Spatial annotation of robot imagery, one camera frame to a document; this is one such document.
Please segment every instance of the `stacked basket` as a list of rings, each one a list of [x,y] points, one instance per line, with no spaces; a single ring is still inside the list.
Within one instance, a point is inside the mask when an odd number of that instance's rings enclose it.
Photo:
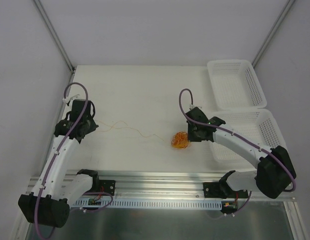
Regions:
[[[286,148],[272,113],[266,109],[267,102],[250,62],[246,60],[216,60],[207,64],[217,116],[242,135],[275,148]],[[230,149],[210,142],[214,159],[220,163],[236,164],[237,169],[254,167]]]

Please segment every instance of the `black mount bracket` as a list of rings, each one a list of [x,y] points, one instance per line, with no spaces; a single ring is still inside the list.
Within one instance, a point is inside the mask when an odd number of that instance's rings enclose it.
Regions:
[[[104,193],[112,196],[115,195],[116,181],[115,180],[99,180],[100,187],[103,188]]]
[[[81,111],[83,110],[85,101],[81,99],[75,99],[72,103],[71,111],[66,114],[65,119],[59,121],[55,126],[55,137],[65,136],[76,122]],[[94,132],[99,126],[93,120],[95,116],[95,106],[92,101],[87,102],[84,114],[76,127],[69,134],[69,139],[76,139],[81,143],[82,139],[89,133]]]
[[[215,126],[225,124],[225,121],[218,118],[217,116],[213,116],[211,119],[208,119],[202,110],[200,110],[198,107],[194,107],[192,110],[188,111],[186,115],[189,118],[204,124],[212,124]],[[191,121],[187,121],[187,125],[188,140],[190,142],[214,142],[213,133],[217,130],[215,127],[203,126]]]
[[[235,199],[236,193],[238,194],[239,199],[247,199],[249,197],[249,194],[247,191],[233,191],[230,190],[227,195],[221,196],[221,195],[215,195],[212,189],[219,189],[220,183],[218,181],[215,182],[203,182],[203,191],[204,191],[204,198],[206,199],[216,199],[216,198],[222,198],[222,199]]]

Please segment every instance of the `metal floor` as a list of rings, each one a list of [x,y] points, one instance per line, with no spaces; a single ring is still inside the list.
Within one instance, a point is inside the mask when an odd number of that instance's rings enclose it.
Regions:
[[[293,240],[282,202],[249,202],[235,217],[219,211],[109,208],[74,211],[52,240]],[[48,236],[49,227],[42,228]],[[28,240],[34,229],[29,228]]]

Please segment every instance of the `metal frame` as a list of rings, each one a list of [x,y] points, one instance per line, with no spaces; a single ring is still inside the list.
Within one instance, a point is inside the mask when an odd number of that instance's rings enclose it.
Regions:
[[[296,240],[310,240],[297,202],[284,202],[291,232]]]
[[[42,20],[44,21],[50,35],[52,36],[56,46],[62,55],[68,69],[71,72],[68,83],[71,83],[74,79],[76,68],[72,64],[68,54],[66,53],[63,44],[59,36],[57,35],[41,0],[32,0],[38,9]],[[272,39],[276,35],[278,29],[287,17],[288,12],[294,5],[296,0],[288,0],[280,12],[278,18],[270,29],[268,35],[263,41],[260,49],[258,50],[252,66],[255,68],[259,63],[264,52],[267,50]],[[64,112],[65,104],[61,104],[59,112],[55,122],[58,122]],[[49,157],[50,150],[52,148],[53,138],[50,144],[47,146],[46,154],[43,162],[43,167]],[[223,174],[221,173],[150,173],[150,172],[112,172],[112,171],[99,171],[99,174],[103,176],[104,180],[116,180],[116,193],[115,197],[121,199],[175,199],[175,200],[200,200],[204,199],[203,182],[215,182],[218,181]],[[76,172],[67,172],[63,187],[67,186],[74,178]],[[29,182],[27,192],[30,192],[35,185],[38,177],[32,177]],[[283,193],[277,199],[270,199],[265,197],[260,192],[254,192],[251,201],[280,201],[284,202],[287,217],[293,236],[296,240],[308,240],[307,232],[305,230],[303,221],[300,216],[298,204],[295,196],[292,193]],[[19,212],[16,218],[16,224],[14,225],[12,240],[24,240],[27,236],[29,223],[24,218],[23,214]]]
[[[203,182],[213,182],[220,179],[221,173],[152,173],[152,172],[117,172],[117,171],[100,171],[99,174],[103,180],[116,180],[115,198],[121,201],[130,201],[130,199],[139,200],[175,200],[175,201],[203,201]],[[70,184],[76,176],[75,171],[68,171],[65,175],[62,187]],[[32,177],[27,193],[34,187],[39,177]],[[251,201],[275,201],[284,202],[284,207],[289,220],[291,231],[294,239],[308,240],[296,199],[292,194],[284,193],[277,199],[270,199],[261,193],[254,192]],[[27,236],[29,223],[20,214],[17,218],[17,225],[14,229],[14,240],[24,240]]]
[[[259,48],[253,62],[251,63],[253,68],[256,68],[257,64],[260,62],[263,54],[267,50],[268,46],[270,45],[271,41],[273,40],[278,29],[282,25],[284,19],[287,17],[289,11],[292,9],[292,6],[294,5],[295,2],[296,2],[296,0],[288,0],[286,2],[284,8],[281,10],[281,12],[280,12],[279,16],[277,17],[275,23],[273,24],[269,33],[267,34],[264,42],[262,43],[261,47]]]
[[[50,35],[52,36],[54,42],[56,43],[56,46],[57,46],[60,54],[62,55],[62,57],[63,57],[66,65],[67,65],[68,69],[71,72],[73,72],[75,70],[75,67],[73,66],[73,64],[72,64],[68,54],[66,53],[65,48],[63,47],[63,44],[62,44],[59,36],[57,35],[57,33],[56,33],[52,23],[51,23],[51,20],[50,20],[49,16],[47,15],[47,13],[46,13],[46,11],[45,11],[45,9],[43,7],[43,4],[42,4],[41,0],[32,0],[32,1],[35,4],[35,6],[36,6],[36,8],[37,8],[37,10],[38,10],[42,20],[44,21],[44,23],[45,23],[45,25],[46,25]]]

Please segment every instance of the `white wall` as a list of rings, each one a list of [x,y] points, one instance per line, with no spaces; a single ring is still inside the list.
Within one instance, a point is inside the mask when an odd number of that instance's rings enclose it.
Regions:
[[[310,0],[298,0],[256,68],[297,172],[310,236]]]
[[[69,76],[32,1],[0,1],[0,240],[41,167]]]
[[[42,0],[75,65],[253,61],[287,0]]]

